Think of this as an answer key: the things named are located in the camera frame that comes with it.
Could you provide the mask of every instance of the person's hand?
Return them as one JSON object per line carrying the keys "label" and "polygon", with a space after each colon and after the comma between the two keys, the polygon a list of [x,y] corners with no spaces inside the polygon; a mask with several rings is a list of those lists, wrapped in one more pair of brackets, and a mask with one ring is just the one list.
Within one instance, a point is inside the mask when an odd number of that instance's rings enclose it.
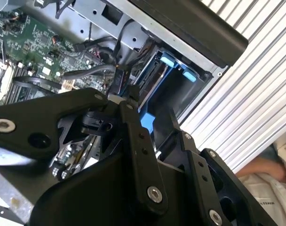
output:
{"label": "person's hand", "polygon": [[276,162],[270,162],[266,169],[266,173],[271,175],[271,177],[277,181],[286,183],[286,168],[284,165]]}
{"label": "person's hand", "polygon": [[256,157],[237,174],[237,177],[243,177],[253,173],[267,173],[279,182],[286,183],[285,166],[272,160]]}

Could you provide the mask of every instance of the motherboard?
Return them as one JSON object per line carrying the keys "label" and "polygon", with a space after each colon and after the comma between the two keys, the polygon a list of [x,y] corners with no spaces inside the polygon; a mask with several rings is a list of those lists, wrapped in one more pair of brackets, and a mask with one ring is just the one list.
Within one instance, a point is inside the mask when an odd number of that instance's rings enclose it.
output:
{"label": "motherboard", "polygon": [[[95,49],[73,52],[73,42],[61,37],[45,24],[20,10],[0,12],[0,105],[7,105],[45,96],[40,90],[19,86],[15,78],[39,78],[58,84],[58,89],[32,82],[52,93],[92,87],[106,93],[112,77],[87,76],[63,80],[65,72],[87,70],[103,64]],[[52,166],[53,175],[62,180],[84,167],[95,136],[85,142],[60,150]]]}
{"label": "motherboard", "polygon": [[62,81],[64,72],[86,70],[102,64],[94,50],[73,53],[72,45],[66,37],[61,37],[20,10],[0,12],[0,62],[9,62],[6,68],[0,68],[6,75],[5,70],[10,67],[10,72],[7,70],[8,79],[2,80],[0,72],[0,105],[43,96],[35,90],[18,89],[11,83],[14,77],[26,75],[63,84],[68,91],[92,87],[105,93],[107,84],[111,82],[108,77],[87,76],[74,81]]}

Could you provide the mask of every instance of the bolt hole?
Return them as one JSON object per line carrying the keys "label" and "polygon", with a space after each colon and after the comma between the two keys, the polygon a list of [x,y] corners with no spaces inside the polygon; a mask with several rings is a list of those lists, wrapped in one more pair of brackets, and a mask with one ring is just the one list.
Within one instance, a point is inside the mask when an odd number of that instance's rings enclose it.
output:
{"label": "bolt hole", "polygon": [[157,193],[157,191],[153,190],[151,193],[155,198],[159,197],[159,194]]}
{"label": "bolt hole", "polygon": [[103,131],[110,131],[113,128],[113,125],[110,123],[106,123],[102,126],[101,130]]}
{"label": "bolt hole", "polygon": [[204,175],[201,176],[203,178],[204,181],[208,181],[208,178],[206,178]]}
{"label": "bolt hole", "polygon": [[51,146],[51,139],[43,133],[32,133],[28,137],[28,143],[32,147],[44,149]]}
{"label": "bolt hole", "polygon": [[219,217],[216,214],[213,215],[213,218],[217,221],[219,220]]}
{"label": "bolt hole", "polygon": [[7,129],[8,127],[9,127],[9,124],[7,122],[4,122],[4,121],[0,122],[1,129]]}
{"label": "bolt hole", "polygon": [[146,148],[142,148],[142,153],[143,154],[148,154],[148,151],[146,150]]}
{"label": "bolt hole", "polygon": [[185,167],[184,167],[184,165],[180,165],[178,168],[179,168],[180,170],[185,171]]}

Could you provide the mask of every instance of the silver screw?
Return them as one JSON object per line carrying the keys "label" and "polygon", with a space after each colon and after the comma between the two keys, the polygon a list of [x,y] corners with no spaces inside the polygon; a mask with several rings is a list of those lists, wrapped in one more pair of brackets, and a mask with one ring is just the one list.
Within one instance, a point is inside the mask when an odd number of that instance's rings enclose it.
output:
{"label": "silver screw", "polygon": [[126,105],[129,109],[133,109],[132,105]]}
{"label": "silver screw", "polygon": [[99,100],[102,100],[102,96],[100,96],[99,94],[95,94],[95,97]]}
{"label": "silver screw", "polygon": [[189,140],[192,139],[192,137],[191,137],[188,133],[185,134],[185,137],[186,137],[187,139],[189,139]]}
{"label": "silver screw", "polygon": [[212,151],[210,151],[209,154],[210,154],[213,158],[216,157],[216,154],[215,154],[214,152],[212,152]]}
{"label": "silver screw", "polygon": [[8,119],[0,119],[0,133],[10,133],[16,129],[13,121]]}
{"label": "silver screw", "polygon": [[209,215],[211,220],[217,225],[222,226],[222,218],[219,216],[219,214],[215,210],[210,210]]}
{"label": "silver screw", "polygon": [[147,189],[147,194],[148,197],[155,203],[160,203],[163,200],[162,193],[157,187],[150,186]]}

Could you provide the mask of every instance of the silver ribbed panel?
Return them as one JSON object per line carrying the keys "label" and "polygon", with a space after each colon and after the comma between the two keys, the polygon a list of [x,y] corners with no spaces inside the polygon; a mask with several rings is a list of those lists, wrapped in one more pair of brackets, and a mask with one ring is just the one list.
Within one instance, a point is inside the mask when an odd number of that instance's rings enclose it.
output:
{"label": "silver ribbed panel", "polygon": [[286,131],[286,0],[203,3],[250,44],[182,129],[236,172]]}

